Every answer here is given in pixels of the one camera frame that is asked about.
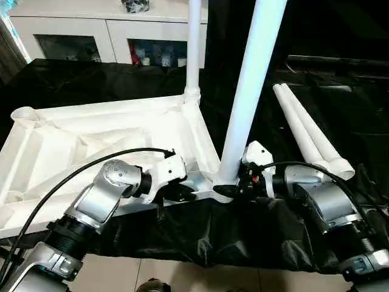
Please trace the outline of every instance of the item in cabinet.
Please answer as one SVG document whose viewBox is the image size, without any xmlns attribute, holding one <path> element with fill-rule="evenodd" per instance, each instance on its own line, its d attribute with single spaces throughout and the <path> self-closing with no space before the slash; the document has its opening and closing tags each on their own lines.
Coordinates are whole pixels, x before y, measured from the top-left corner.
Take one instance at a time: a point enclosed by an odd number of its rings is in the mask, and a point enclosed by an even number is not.
<svg viewBox="0 0 389 292">
<path fill-rule="evenodd" d="M 144 49 L 139 49 L 138 47 L 135 47 L 135 53 L 140 59 L 143 59 L 146 57 L 146 52 Z"/>
<path fill-rule="evenodd" d="M 144 12 L 150 9 L 150 0 L 122 0 L 122 4 L 129 13 Z"/>
<path fill-rule="evenodd" d="M 186 58 L 177 58 L 177 66 L 178 67 L 185 67 L 186 65 L 187 65 Z"/>
<path fill-rule="evenodd" d="M 171 54 L 163 54 L 161 57 L 162 67 L 171 67 Z"/>
<path fill-rule="evenodd" d="M 140 59 L 135 52 L 135 48 L 133 44 L 129 44 L 129 52 L 131 54 L 131 60 L 133 61 L 133 64 L 140 65 Z"/>
<path fill-rule="evenodd" d="M 144 66 L 150 66 L 150 58 L 145 57 L 145 58 L 141 59 L 140 62 Z"/>
</svg>

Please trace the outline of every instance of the black cloth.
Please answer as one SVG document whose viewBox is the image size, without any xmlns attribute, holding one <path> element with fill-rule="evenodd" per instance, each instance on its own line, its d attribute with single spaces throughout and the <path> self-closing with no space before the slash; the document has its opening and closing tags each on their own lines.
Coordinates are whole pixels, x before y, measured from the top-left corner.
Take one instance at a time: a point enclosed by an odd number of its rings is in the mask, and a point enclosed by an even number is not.
<svg viewBox="0 0 389 292">
<path fill-rule="evenodd" d="M 223 68 L 201 71 L 201 111 L 221 156 L 239 72 Z M 272 92 L 275 82 L 288 83 L 307 111 L 357 173 L 353 183 L 382 204 L 389 196 L 389 86 L 385 82 L 270 72 L 256 111 L 249 142 L 260 141 L 275 161 L 302 157 Z M 112 100 L 181 94 L 185 69 L 137 67 L 35 60 L 1 92 L 2 141 L 12 126 L 9 115 L 20 106 L 47 108 Z M 386 239 L 384 224 L 373 210 L 371 221 Z M 45 232 L 30 234 L 22 244 L 31 247 Z M 9 244 L 11 240 L 1 240 Z M 336 258 L 322 236 L 299 208 L 284 200 L 263 198 L 258 203 L 213 200 L 113 218 L 90 252 L 106 256 L 150 257 L 215 264 L 282 268 L 336 273 Z"/>
</svg>

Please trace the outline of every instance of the white tube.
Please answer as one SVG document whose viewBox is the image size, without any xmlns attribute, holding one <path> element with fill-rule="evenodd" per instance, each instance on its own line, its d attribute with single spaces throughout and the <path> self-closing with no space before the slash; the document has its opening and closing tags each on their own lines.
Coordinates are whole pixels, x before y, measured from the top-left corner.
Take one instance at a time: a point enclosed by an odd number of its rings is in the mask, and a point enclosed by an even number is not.
<svg viewBox="0 0 389 292">
<path fill-rule="evenodd" d="M 223 156 L 214 184 L 234 184 L 287 0 L 256 0 Z"/>
<path fill-rule="evenodd" d="M 355 174 L 355 170 L 350 163 L 339 155 L 338 151 L 336 151 L 332 143 L 327 139 L 313 118 L 308 114 L 288 85 L 283 83 L 281 86 L 287 94 L 289 103 L 297 113 L 298 118 L 301 120 L 301 123 L 310 135 L 317 150 L 320 152 L 323 159 L 329 163 L 330 171 L 333 172 L 333 174 L 339 175 L 343 179 L 352 178 Z"/>
<path fill-rule="evenodd" d="M 300 148 L 304 160 L 309 163 L 321 165 L 327 169 L 329 167 L 328 163 L 324 161 L 320 152 L 316 148 L 314 141 L 306 131 L 301 120 L 298 118 L 298 115 L 294 111 L 284 88 L 281 87 L 281 85 L 276 84 L 273 86 L 273 90 L 277 96 L 278 102 L 280 103 L 287 123 L 292 130 L 293 136 L 296 139 L 297 145 Z"/>
<path fill-rule="evenodd" d="M 200 21 L 201 0 L 189 0 L 185 101 L 195 100 L 199 102 L 201 97 L 199 87 Z"/>
</svg>

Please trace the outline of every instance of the object on cabinet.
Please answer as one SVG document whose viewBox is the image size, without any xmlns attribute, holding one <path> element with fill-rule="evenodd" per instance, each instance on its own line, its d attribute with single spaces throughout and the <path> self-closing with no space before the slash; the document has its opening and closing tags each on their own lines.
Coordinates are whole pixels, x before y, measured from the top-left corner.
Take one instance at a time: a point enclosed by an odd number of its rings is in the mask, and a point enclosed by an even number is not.
<svg viewBox="0 0 389 292">
<path fill-rule="evenodd" d="M 145 12 L 150 9 L 150 0 L 122 0 L 129 13 Z"/>
</svg>

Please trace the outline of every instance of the glass cabinet door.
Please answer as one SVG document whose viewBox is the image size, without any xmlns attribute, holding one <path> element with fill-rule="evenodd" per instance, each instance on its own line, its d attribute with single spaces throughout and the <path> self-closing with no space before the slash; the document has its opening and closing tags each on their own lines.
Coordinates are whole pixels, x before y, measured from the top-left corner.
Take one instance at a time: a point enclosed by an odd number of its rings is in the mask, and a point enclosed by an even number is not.
<svg viewBox="0 0 389 292">
<path fill-rule="evenodd" d="M 103 19 L 11 17 L 32 60 L 116 62 Z"/>
<path fill-rule="evenodd" d="M 79 35 L 35 35 L 47 59 L 101 62 L 94 37 Z"/>
<path fill-rule="evenodd" d="M 128 47 L 133 64 L 170 68 L 187 64 L 186 41 L 128 39 Z"/>
<path fill-rule="evenodd" d="M 107 20 L 118 63 L 182 67 L 187 64 L 187 23 Z M 199 67 L 204 68 L 207 25 L 200 25 Z"/>
</svg>

